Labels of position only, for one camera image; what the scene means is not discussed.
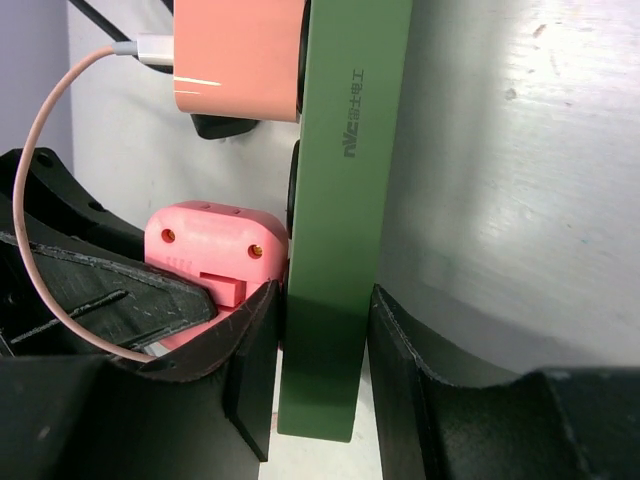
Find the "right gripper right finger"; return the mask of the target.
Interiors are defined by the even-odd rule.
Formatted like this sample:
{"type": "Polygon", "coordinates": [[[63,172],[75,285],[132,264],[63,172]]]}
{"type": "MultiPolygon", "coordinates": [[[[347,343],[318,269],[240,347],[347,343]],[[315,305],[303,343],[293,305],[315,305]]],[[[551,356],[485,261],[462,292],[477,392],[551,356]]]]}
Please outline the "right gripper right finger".
{"type": "Polygon", "coordinates": [[[387,479],[635,479],[639,371],[522,375],[459,349],[373,290],[368,353],[387,479]]]}

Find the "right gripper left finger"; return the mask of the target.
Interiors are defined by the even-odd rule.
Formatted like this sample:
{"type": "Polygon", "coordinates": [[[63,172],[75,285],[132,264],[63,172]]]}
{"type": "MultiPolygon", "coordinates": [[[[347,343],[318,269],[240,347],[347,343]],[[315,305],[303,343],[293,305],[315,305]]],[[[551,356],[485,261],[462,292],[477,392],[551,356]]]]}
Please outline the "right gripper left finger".
{"type": "Polygon", "coordinates": [[[1,362],[5,479],[254,479],[268,458],[280,287],[143,367],[1,362]]]}

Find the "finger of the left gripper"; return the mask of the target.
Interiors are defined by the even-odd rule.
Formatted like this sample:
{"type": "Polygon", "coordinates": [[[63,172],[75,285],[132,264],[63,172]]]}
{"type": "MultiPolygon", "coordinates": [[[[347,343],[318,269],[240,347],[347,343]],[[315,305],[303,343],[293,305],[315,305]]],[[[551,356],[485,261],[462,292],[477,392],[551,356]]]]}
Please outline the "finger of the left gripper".
{"type": "MultiPolygon", "coordinates": [[[[71,319],[112,344],[141,351],[216,315],[203,288],[80,239],[50,232],[33,243],[32,253],[46,287],[71,319]]],[[[97,350],[45,306],[26,273],[14,234],[2,232],[2,353],[68,355],[97,350]]]]}
{"type": "Polygon", "coordinates": [[[123,255],[144,258],[143,231],[105,209],[50,148],[37,148],[24,196],[25,212],[69,237],[123,255]]]}

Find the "pink plug adapter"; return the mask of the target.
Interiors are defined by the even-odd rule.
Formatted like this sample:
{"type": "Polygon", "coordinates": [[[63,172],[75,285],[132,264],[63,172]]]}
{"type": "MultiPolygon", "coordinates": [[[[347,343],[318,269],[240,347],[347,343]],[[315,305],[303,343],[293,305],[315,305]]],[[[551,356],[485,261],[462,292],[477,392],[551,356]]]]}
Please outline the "pink plug adapter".
{"type": "Polygon", "coordinates": [[[188,201],[154,213],[144,230],[145,262],[204,288],[217,307],[210,321],[160,341],[174,350],[237,310],[265,282],[281,282],[288,233],[259,210],[188,201]]]}

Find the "salmon usb charger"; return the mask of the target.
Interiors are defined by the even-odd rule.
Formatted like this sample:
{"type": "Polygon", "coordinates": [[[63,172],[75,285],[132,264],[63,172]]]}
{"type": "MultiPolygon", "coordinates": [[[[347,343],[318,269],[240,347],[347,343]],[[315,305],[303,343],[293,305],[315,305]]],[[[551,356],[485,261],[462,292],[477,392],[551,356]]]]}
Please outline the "salmon usb charger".
{"type": "Polygon", "coordinates": [[[185,113],[297,120],[301,0],[174,3],[173,89],[185,113]]]}

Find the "green power strip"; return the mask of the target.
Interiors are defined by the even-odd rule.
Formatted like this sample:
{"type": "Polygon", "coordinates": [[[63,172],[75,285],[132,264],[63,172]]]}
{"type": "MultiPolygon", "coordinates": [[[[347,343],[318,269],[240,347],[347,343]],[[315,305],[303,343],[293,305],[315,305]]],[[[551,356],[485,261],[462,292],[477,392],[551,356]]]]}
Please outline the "green power strip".
{"type": "Polygon", "coordinates": [[[352,437],[413,5],[315,1],[277,430],[352,437]]]}

